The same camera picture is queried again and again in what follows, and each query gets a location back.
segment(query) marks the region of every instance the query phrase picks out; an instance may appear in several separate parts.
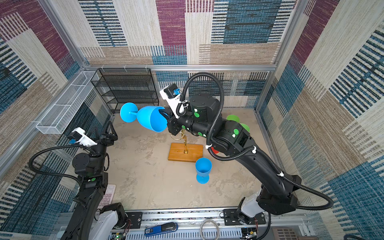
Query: coiled cable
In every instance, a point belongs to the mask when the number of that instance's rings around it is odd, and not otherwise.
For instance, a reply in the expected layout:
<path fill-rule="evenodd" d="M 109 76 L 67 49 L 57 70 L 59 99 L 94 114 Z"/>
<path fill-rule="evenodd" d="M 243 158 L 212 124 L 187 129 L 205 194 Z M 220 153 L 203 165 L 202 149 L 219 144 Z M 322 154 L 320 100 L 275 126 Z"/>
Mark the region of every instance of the coiled cable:
<path fill-rule="evenodd" d="M 52 151 L 52 150 L 56 150 L 56 149 L 64 149 L 64 148 L 71 148 L 71 147 L 81 147 L 82 149 L 84 150 L 88 150 L 90 151 L 92 154 L 95 154 L 95 151 L 93 151 L 90 147 L 86 147 L 86 146 L 83 146 L 83 145 L 80 145 L 80 144 L 73 144 L 73 145 L 65 145 L 65 146 L 56 146 L 56 147 L 50 147 L 50 148 L 47 148 L 47 149 L 44 149 L 44 150 L 41 150 L 40 152 L 38 153 L 35 153 L 28 161 L 28 167 L 34 171 L 35 173 L 38 173 L 38 174 L 44 174 L 44 175 L 51 175 L 51 176 L 58 176 L 58 177 L 68 177 L 68 178 L 71 178 L 73 180 L 75 180 L 79 186 L 81 185 L 81 182 L 80 180 L 78 180 L 77 177 L 75 176 L 72 176 L 72 175 L 69 175 L 69 174 L 62 174 L 62 173 L 56 173 L 56 172 L 44 172 L 44 171 L 41 171 L 37 168 L 35 168 L 35 166 L 33 165 L 33 161 L 38 157 L 40 156 L 41 154 L 45 153 L 45 152 L 49 152 L 49 151 Z"/>
<path fill-rule="evenodd" d="M 218 224 L 217 224 L 215 221 L 213 221 L 212 219 L 205 219 L 205 220 L 203 221 L 203 223 L 200 225 L 200 236 L 201 236 L 201 238 L 202 238 L 203 240 L 206 240 L 206 239 L 204 238 L 204 234 L 203 234 L 203 226 L 204 226 L 204 224 L 206 224 L 207 222 L 213 223 L 213 225 L 216 227 L 217 235 L 216 235 L 216 238 L 215 238 L 214 240 L 218 240 L 218 238 L 220 237 L 220 231 L 219 231 L 219 229 L 218 229 Z"/>
<path fill-rule="evenodd" d="M 187 94 L 187 90 L 188 90 L 189 84 L 194 79 L 196 79 L 198 77 L 208 77 L 208 78 L 212 79 L 217 84 L 218 89 L 219 89 L 219 96 L 220 96 L 219 108 L 218 108 L 218 111 L 217 111 L 217 113 L 216 113 L 216 115 L 214 117 L 214 120 L 212 121 L 211 126 L 209 127 L 208 134 L 207 134 L 207 140 L 206 140 L 206 145 L 207 146 L 211 146 L 215 125 L 217 124 L 218 118 L 221 116 L 221 112 L 222 112 L 223 107 L 224 107 L 224 89 L 223 89 L 223 86 L 222 86 L 221 82 L 216 78 L 215 75 L 213 75 L 211 73 L 201 72 L 201 73 L 196 73 L 193 76 L 191 76 L 187 80 L 185 85 L 184 85 L 183 92 L 181 93 L 181 96 L 180 96 L 180 103 L 177 105 L 177 108 L 176 108 L 176 113 L 179 116 L 183 116 L 183 115 L 186 114 L 186 111 L 184 111 L 183 113 L 180 113 L 179 111 L 180 111 L 180 108 L 181 108 L 182 105 L 183 105 L 184 108 L 186 107 L 185 95 Z M 228 157 L 220 157 L 220 156 L 216 155 L 213 152 L 211 147 L 208 148 L 208 152 L 209 152 L 209 154 L 211 154 L 212 157 L 214 157 L 215 159 L 217 159 L 219 161 L 231 161 L 231 160 L 235 160 L 235 159 L 245 155 L 246 153 L 248 153 L 249 151 L 252 151 L 254 149 L 255 149 L 254 146 L 250 146 L 250 147 L 247 147 L 247 148 L 243 149 L 240 153 L 235 154 L 233 156 L 228 156 Z M 279 169 L 279 167 L 272 161 L 272 159 L 263 150 L 261 150 L 260 148 L 257 148 L 256 151 L 259 154 L 261 154 L 267 160 L 267 162 L 273 168 L 273 170 L 276 172 L 277 175 L 280 175 L 282 173 L 281 170 Z M 327 195 L 325 195 L 325 194 L 323 194 L 323 193 L 321 193 L 319 191 L 316 191 L 314 189 L 311 189 L 309 187 L 306 187 L 304 185 L 298 184 L 295 181 L 292 181 L 292 180 L 288 179 L 284 175 L 282 175 L 281 177 L 282 177 L 282 179 L 284 179 L 284 181 L 294 185 L 295 187 L 303 189 L 304 191 L 310 192 L 312 194 L 315 194 L 315 195 L 317 195 L 319 197 L 322 197 L 322 198 L 324 198 L 325 200 L 328 201 L 327 204 L 324 204 L 324 205 L 321 205 L 321 206 L 314 206 L 314 207 L 313 206 L 297 205 L 298 209 L 317 211 L 317 210 L 329 209 L 329 208 L 331 208 L 333 206 L 333 200 L 329 196 L 327 196 Z"/>

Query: vent grille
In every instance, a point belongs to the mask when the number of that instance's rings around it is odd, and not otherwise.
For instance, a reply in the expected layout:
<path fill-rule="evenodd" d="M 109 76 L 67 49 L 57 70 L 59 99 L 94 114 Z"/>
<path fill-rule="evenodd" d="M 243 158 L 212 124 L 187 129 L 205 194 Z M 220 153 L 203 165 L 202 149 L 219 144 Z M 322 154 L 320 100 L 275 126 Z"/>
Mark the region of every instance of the vent grille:
<path fill-rule="evenodd" d="M 215 239 L 217 231 L 215 228 L 203 229 L 203 234 L 205 239 Z M 220 230 L 219 239 L 232 239 L 232 238 L 240 238 L 242 237 L 241 229 L 236 228 L 226 228 Z M 115 234 L 111 234 L 109 236 L 110 239 L 114 239 Z M 144 236 L 144 231 L 132 231 L 129 232 L 126 236 L 126 240 L 145 240 L 145 239 L 169 239 L 169 240 L 194 240 L 194 239 L 202 239 L 200 235 L 200 229 L 179 229 L 176 232 L 165 233 L 150 237 Z"/>
<path fill-rule="evenodd" d="M 275 240 L 298 240 L 295 230 L 291 228 L 272 228 Z"/>

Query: red object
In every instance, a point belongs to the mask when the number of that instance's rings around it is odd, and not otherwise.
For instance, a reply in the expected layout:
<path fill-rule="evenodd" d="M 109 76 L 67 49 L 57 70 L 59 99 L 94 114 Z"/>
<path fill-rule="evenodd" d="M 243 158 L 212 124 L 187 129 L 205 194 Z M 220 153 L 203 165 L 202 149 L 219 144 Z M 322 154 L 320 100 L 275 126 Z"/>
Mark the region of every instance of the red object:
<path fill-rule="evenodd" d="M 218 154 L 219 153 L 219 151 L 215 150 L 213 147 L 211 147 L 211 148 L 212 148 L 212 151 L 214 152 L 214 154 Z"/>

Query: black wire shelf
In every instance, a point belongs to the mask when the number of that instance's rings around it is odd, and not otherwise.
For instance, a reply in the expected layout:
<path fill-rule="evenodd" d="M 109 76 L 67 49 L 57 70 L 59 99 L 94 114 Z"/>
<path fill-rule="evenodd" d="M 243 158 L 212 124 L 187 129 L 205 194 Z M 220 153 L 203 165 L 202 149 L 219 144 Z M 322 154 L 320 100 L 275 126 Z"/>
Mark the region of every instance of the black wire shelf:
<path fill-rule="evenodd" d="M 95 74 L 99 80 L 91 82 L 112 113 L 119 113 L 125 103 L 134 103 L 139 109 L 159 105 L 159 97 L 149 69 L 99 68 Z"/>

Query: patterned carpet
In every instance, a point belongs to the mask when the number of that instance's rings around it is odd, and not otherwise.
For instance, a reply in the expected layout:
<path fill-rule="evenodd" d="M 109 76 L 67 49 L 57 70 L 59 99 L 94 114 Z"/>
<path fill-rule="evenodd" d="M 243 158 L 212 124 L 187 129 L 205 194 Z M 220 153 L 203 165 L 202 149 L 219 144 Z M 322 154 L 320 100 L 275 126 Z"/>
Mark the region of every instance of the patterned carpet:
<path fill-rule="evenodd" d="M 308 212 L 322 240 L 384 235 L 383 20 L 383 1 L 309 1 L 260 110 L 280 165 L 335 202 Z"/>

